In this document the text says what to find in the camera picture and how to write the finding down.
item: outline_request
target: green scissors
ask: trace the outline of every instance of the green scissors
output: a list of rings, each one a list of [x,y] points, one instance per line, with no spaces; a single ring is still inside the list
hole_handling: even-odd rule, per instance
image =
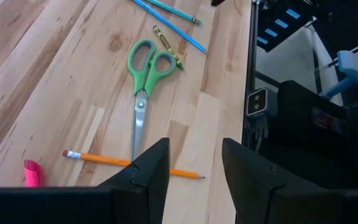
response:
[[[146,53],[143,64],[138,70],[134,68],[133,60],[136,52],[144,46],[148,47],[149,51]],[[154,55],[156,49],[155,43],[151,40],[140,40],[132,47],[128,56],[127,67],[129,73],[134,77],[134,95],[136,95],[135,123],[132,137],[132,160],[138,156],[140,143],[142,141],[147,99],[150,98],[157,81],[172,74],[176,66],[175,58],[173,58],[171,54],[168,52],[159,52]],[[163,58],[169,61],[170,68],[160,72],[157,70],[157,62]]]

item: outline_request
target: pink eraser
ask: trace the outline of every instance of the pink eraser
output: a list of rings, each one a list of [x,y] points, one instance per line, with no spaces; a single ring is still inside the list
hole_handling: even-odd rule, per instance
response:
[[[44,170],[32,160],[24,161],[24,177],[27,187],[45,187]]]

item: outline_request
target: butcher block tabletop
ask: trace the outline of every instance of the butcher block tabletop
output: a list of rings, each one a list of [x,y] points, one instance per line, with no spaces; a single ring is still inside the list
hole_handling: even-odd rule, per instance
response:
[[[223,171],[225,137],[241,141],[251,0],[162,0],[202,21],[153,8],[204,54],[131,0],[0,0],[0,187],[24,186],[24,160],[47,186],[95,186],[122,167],[62,156],[65,149],[131,159],[134,80],[127,57],[158,25],[184,70],[149,98],[141,151],[170,138],[174,169],[164,223],[234,223]]]

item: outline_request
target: wooden surface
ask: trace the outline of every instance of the wooden surface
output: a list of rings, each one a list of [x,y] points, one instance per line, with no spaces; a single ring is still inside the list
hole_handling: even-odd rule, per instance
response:
[[[202,20],[195,27],[156,9],[207,55],[130,0],[0,0],[0,187],[24,185],[24,159],[39,162],[49,186],[98,185],[122,169],[62,152],[131,158],[127,54],[144,38],[164,50],[158,25],[185,71],[157,83],[143,149],[169,137],[171,166],[207,177],[170,178],[163,222],[233,223],[221,144],[241,141],[251,1],[163,2]]]

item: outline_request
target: yellow pencil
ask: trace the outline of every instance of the yellow pencil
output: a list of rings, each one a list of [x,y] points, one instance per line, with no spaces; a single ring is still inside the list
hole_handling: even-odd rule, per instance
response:
[[[107,164],[107,165],[128,166],[129,164],[131,164],[130,161],[126,161],[123,159],[116,159],[116,158],[112,158],[112,157],[105,157],[105,156],[99,156],[99,155],[87,154],[87,153],[79,153],[79,152],[73,152],[73,151],[68,151],[68,150],[63,151],[63,156],[67,157],[67,158],[82,159],[84,161],[103,163],[103,164]],[[182,171],[182,170],[176,170],[176,169],[171,169],[170,174],[177,175],[180,177],[192,178],[192,179],[204,179],[205,178],[205,177],[203,177],[197,173],[194,173],[194,172],[188,172],[188,171]]]
[[[164,45],[165,49],[172,54],[172,56],[175,58],[175,61],[177,63],[177,67],[183,70],[183,66],[181,65],[181,61],[179,57],[173,52],[171,45],[168,43],[167,39],[162,34],[161,30],[157,26],[153,26],[153,30],[155,32],[155,35],[161,40],[162,44]]]

